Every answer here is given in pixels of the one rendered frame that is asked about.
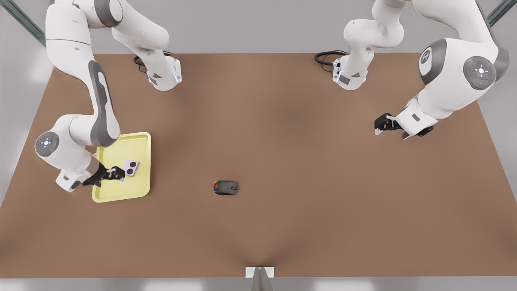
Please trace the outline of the pink smartphone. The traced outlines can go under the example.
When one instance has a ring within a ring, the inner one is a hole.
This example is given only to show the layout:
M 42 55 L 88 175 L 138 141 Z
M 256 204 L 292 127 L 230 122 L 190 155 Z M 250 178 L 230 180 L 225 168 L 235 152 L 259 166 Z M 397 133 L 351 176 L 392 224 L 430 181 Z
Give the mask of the pink smartphone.
M 125 176 L 133 177 L 139 167 L 140 162 L 134 160 L 125 160 L 122 166 L 122 170 L 124 170 Z

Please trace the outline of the yellow tray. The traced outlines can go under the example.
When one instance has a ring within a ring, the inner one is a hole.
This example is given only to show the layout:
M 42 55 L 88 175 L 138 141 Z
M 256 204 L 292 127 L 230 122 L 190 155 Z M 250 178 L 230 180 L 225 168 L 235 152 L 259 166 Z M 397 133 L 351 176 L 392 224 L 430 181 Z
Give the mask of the yellow tray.
M 123 181 L 102 180 L 101 187 L 94 186 L 92 200 L 101 203 L 108 201 L 140 198 L 150 191 L 151 176 L 151 136 L 147 132 L 122 134 L 110 147 L 98 147 L 96 157 L 107 168 L 118 166 L 123 170 L 131 162 L 136 166 L 131 175 L 126 174 Z

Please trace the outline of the silver frame post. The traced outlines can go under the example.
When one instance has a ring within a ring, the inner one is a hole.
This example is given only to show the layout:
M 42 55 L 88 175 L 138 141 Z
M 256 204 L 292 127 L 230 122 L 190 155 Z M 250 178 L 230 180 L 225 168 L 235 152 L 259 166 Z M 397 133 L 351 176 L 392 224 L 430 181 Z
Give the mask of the silver frame post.
M 515 4 L 517 0 L 501 0 L 486 17 L 489 25 L 493 27 Z
M 44 48 L 46 48 L 46 35 L 44 31 L 14 2 L 14 0 L 0 0 L 2 6 L 21 26 L 25 28 Z
M 270 278 L 275 277 L 274 267 L 246 267 L 246 278 L 252 278 L 250 291 L 274 291 Z

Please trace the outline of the black computer mouse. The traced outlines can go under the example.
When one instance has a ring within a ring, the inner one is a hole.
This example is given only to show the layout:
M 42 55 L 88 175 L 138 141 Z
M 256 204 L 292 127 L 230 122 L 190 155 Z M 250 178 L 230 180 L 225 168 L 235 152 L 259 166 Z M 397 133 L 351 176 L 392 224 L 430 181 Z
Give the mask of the black computer mouse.
M 216 181 L 213 185 L 213 191 L 217 195 L 236 195 L 238 192 L 238 183 L 234 181 Z

